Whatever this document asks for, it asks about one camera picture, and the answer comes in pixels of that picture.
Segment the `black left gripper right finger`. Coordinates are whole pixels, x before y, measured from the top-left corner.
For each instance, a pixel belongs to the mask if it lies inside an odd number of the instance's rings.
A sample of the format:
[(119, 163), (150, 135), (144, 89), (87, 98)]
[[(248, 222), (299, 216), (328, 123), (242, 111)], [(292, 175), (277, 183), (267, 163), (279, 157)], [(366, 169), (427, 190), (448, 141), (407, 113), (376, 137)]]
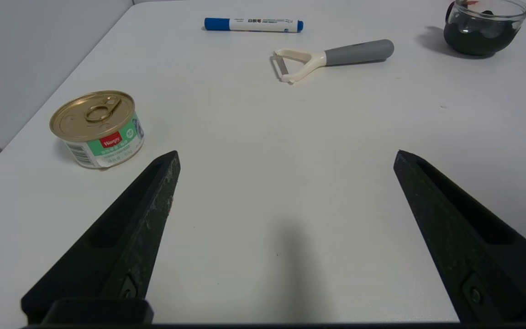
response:
[(429, 162), (393, 170), (462, 323), (526, 323), (526, 238)]

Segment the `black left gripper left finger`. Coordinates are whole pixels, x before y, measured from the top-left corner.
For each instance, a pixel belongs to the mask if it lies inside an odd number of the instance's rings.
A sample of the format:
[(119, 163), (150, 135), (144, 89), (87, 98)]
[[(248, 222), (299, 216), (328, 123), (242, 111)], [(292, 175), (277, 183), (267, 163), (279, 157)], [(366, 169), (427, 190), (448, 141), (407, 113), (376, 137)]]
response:
[(21, 298), (29, 324), (150, 324), (145, 297), (181, 172), (155, 158)]

